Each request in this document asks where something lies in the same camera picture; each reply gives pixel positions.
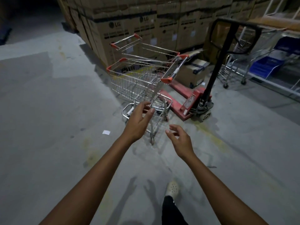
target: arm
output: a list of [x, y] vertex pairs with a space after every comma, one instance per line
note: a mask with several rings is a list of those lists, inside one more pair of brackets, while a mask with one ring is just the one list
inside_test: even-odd
[[193, 151], [190, 136], [181, 126], [170, 125], [170, 130], [175, 132], [166, 130], [166, 134], [172, 141], [177, 155], [182, 158], [192, 170], [222, 225], [267, 225], [257, 213], [234, 195], [234, 193], [197, 158]]
[[52, 209], [40, 225], [82, 225], [91, 222], [126, 151], [132, 143], [143, 136], [147, 129], [155, 111], [147, 106], [149, 104], [150, 102], [143, 102], [134, 109], [122, 135], [92, 169]]

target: gray floor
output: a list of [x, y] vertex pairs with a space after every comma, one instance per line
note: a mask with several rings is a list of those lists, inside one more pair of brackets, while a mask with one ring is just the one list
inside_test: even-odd
[[[37, 224], [121, 134], [126, 105], [84, 42], [61, 15], [26, 28], [14, 22], [0, 47], [0, 224]], [[300, 220], [300, 105], [256, 83], [216, 81], [205, 123], [170, 123], [190, 134], [197, 156], [270, 224]], [[189, 224], [219, 224], [187, 165], [164, 134], [131, 146], [92, 224], [160, 224], [166, 185]], [[102, 135], [103, 130], [111, 131]]]

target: white shoe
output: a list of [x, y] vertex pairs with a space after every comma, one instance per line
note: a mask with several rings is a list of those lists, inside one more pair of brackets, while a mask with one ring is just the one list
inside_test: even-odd
[[171, 181], [167, 186], [166, 196], [171, 196], [173, 200], [178, 196], [179, 185], [176, 181]]

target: forearm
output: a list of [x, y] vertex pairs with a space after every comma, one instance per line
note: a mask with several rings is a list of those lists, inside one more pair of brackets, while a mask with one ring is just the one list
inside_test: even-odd
[[89, 224], [130, 145], [120, 136], [40, 224]]
[[195, 155], [184, 160], [195, 175], [222, 225], [267, 224], [231, 192]]

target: pallet jack handle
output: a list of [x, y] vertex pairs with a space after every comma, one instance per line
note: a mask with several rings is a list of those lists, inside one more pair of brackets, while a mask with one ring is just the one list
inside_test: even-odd
[[[215, 44], [212, 41], [212, 34], [213, 34], [213, 31], [214, 31], [214, 29], [215, 29], [218, 22], [225, 22], [225, 23], [231, 24], [229, 32], [227, 34], [227, 37], [226, 37], [225, 42], [224, 42], [222, 47], [218, 46], [217, 44]], [[233, 40], [236, 39], [235, 34], [237, 33], [238, 28], [240, 26], [248, 27], [248, 28], [251, 28], [251, 29], [255, 30], [254, 40], [253, 40], [252, 44], [249, 46], [249, 48], [247, 50], [243, 51], [243, 52], [229, 51]], [[228, 18], [218, 18], [213, 22], [212, 28], [211, 28], [211, 31], [210, 31], [210, 34], [209, 34], [209, 41], [213, 46], [215, 46], [216, 48], [218, 48], [220, 50], [220, 54], [219, 54], [219, 58], [217, 60], [217, 63], [214, 67], [214, 70], [212, 71], [212, 75], [209, 79], [207, 87], [206, 87], [206, 89], [205, 89], [205, 91], [204, 91], [204, 93], [203, 93], [203, 95], [200, 99], [202, 102], [205, 103], [209, 100], [209, 96], [210, 96], [210, 93], [212, 91], [212, 87], [215, 83], [215, 80], [217, 79], [217, 76], [219, 74], [219, 71], [220, 71], [220, 69], [222, 67], [222, 64], [223, 64], [223, 60], [226, 57], [226, 55], [227, 54], [240, 54], [240, 55], [243, 55], [243, 54], [246, 54], [246, 53], [250, 52], [252, 50], [252, 48], [255, 46], [256, 42], [258, 41], [261, 33], [262, 33], [262, 29], [257, 24], [253, 24], [253, 23], [249, 23], [249, 22], [242, 22], [242, 21], [232, 20], [232, 19], [228, 19]]]

